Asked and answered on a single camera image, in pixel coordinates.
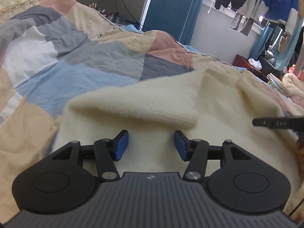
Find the blue curtain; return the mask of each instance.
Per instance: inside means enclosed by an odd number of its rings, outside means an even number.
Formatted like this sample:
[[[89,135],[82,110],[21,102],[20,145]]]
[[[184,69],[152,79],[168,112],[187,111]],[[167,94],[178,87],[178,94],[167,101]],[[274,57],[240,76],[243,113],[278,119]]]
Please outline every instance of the blue curtain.
[[[259,39],[257,40],[257,42],[255,43],[255,45],[251,48],[251,51],[249,53],[249,57],[253,58],[254,60],[257,61],[257,59],[259,58],[259,56],[264,53],[265,51],[265,43],[266,41],[269,39],[271,33],[273,32],[274,28],[271,28],[269,26],[269,22],[267,23],[266,27],[264,27],[263,31],[260,34]]]
[[[200,8],[203,0],[193,0],[191,9],[189,11],[188,19],[186,21],[184,31],[180,38],[180,43],[183,45],[190,45],[190,41],[194,32],[197,16],[199,15]]]
[[[288,40],[288,43],[286,45],[285,50],[280,53],[279,52],[279,40],[276,45],[272,48],[273,55],[276,59],[275,68],[279,71],[283,70],[284,66],[287,66],[292,58],[292,54],[294,53],[295,46],[298,42],[300,32],[302,29],[304,18],[299,18],[297,21],[297,24],[295,25],[295,28],[293,30],[293,33]]]

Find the blue fabric patch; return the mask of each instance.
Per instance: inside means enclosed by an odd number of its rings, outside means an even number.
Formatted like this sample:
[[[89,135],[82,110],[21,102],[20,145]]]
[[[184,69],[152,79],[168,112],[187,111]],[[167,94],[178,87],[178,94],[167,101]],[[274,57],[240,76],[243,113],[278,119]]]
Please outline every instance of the blue fabric patch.
[[[140,81],[163,76],[174,76],[188,73],[190,71],[191,69],[188,69],[186,66],[181,66],[162,58],[145,54],[145,61]]]
[[[247,68],[240,68],[240,67],[236,67],[234,66],[237,70],[239,70],[240,72],[244,72],[247,71]]]
[[[70,65],[64,59],[42,70],[17,89],[27,102],[36,104],[51,116],[60,116],[67,102],[87,91],[108,86],[127,86],[138,81],[89,68],[83,63]]]
[[[184,45],[184,47],[185,47],[187,50],[190,50],[190,51],[193,51],[193,52],[200,53],[198,50],[196,50],[195,48],[193,48],[193,47],[190,46],[190,45]]]
[[[143,33],[142,30],[137,30],[134,25],[128,25],[128,26],[126,26],[125,30],[132,31],[132,32],[138,32],[138,33]]]

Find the window sill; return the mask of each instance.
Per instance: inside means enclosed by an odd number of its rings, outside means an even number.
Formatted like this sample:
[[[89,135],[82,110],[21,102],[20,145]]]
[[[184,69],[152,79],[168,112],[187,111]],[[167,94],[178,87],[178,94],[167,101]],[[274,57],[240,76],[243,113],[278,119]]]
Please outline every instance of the window sill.
[[[203,4],[208,7],[210,7],[211,3],[212,3],[212,0],[203,0]],[[223,6],[221,6],[221,8],[218,11],[226,14],[227,16],[229,16],[231,18],[234,18],[235,12],[233,12],[229,8],[224,8]],[[251,30],[255,31],[258,34],[261,34],[261,32],[263,31],[263,28],[254,23]]]

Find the fluffy white blanket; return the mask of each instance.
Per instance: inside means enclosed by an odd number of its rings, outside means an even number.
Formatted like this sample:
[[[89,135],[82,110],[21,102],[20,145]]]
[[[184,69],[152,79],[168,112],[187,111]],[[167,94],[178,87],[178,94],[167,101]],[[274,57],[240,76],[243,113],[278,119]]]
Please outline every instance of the fluffy white blanket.
[[[187,163],[180,159],[173,142],[174,131],[180,129],[188,138],[200,138],[211,145],[232,139],[282,172],[293,195],[301,184],[294,134],[252,125],[256,117],[283,116],[279,105],[249,71],[240,73],[211,57],[204,59],[199,70],[188,74],[103,88],[72,99],[64,111],[54,150],[71,140],[86,145],[114,138],[127,129],[129,146],[116,163],[120,174],[183,174]],[[217,161],[210,162],[207,174],[218,168]]]
[[[290,92],[290,96],[297,95],[301,98],[304,98],[304,82],[298,79],[297,76],[291,73],[287,73],[283,76],[282,82]]]

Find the patchwork comforter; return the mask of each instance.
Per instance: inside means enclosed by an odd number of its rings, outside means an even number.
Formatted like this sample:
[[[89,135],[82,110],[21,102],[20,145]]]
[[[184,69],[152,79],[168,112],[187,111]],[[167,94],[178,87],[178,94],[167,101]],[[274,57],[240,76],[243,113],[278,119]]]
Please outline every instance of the patchwork comforter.
[[[18,211],[12,182],[51,151],[70,99],[103,87],[189,73],[201,69],[204,62],[227,66],[186,50],[165,32],[116,29],[95,10],[74,0],[45,0],[2,25],[0,222]],[[219,76],[232,76],[230,68],[225,67],[225,74]],[[261,86],[259,91],[283,111],[304,115],[302,108],[274,90]]]

